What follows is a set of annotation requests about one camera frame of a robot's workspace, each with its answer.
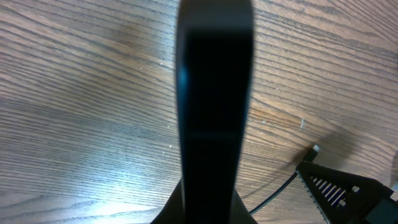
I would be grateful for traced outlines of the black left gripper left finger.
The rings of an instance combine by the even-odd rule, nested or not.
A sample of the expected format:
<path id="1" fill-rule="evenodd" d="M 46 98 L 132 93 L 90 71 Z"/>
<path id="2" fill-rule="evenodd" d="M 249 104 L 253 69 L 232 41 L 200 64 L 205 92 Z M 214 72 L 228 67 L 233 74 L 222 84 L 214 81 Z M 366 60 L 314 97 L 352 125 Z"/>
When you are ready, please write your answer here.
<path id="1" fill-rule="evenodd" d="M 184 224 L 182 181 L 180 180 L 160 213 L 150 224 Z"/>

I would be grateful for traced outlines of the black smartphone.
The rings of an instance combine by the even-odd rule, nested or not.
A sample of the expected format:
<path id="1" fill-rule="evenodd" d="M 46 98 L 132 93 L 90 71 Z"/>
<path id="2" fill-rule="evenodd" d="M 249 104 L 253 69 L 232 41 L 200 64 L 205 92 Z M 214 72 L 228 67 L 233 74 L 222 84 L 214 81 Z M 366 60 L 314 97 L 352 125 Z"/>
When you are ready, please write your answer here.
<path id="1" fill-rule="evenodd" d="M 250 0 L 182 1 L 175 53 L 187 223 L 228 223 L 254 56 Z"/>

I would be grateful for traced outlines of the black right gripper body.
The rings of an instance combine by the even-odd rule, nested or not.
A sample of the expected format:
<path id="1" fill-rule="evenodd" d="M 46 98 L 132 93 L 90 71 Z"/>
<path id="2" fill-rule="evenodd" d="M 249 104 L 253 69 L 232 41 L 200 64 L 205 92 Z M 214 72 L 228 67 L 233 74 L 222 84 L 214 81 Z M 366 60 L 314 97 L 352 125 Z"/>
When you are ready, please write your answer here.
<path id="1" fill-rule="evenodd" d="M 397 201 L 391 198 L 394 191 L 380 182 L 369 182 L 363 187 L 366 202 L 362 223 L 397 224 Z"/>

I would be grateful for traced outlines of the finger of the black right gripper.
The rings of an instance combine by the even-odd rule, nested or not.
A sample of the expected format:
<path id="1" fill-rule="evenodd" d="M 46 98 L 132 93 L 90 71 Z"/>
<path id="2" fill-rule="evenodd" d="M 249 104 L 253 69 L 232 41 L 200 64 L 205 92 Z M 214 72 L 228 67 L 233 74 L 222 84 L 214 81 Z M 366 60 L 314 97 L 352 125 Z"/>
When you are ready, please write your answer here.
<path id="1" fill-rule="evenodd" d="M 378 180 L 311 162 L 301 162 L 297 174 L 327 223 L 365 224 L 362 223 L 366 202 L 363 185 Z"/>

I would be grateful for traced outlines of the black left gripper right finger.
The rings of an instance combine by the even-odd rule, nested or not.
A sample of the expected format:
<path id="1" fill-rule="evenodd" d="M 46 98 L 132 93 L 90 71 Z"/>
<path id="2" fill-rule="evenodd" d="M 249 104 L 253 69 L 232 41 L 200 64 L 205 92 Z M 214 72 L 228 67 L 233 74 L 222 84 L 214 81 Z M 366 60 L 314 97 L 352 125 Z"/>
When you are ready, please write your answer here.
<path id="1" fill-rule="evenodd" d="M 231 206 L 231 224 L 257 224 L 257 221 L 255 221 L 255 219 L 245 207 L 236 189 L 234 189 L 233 192 Z"/>

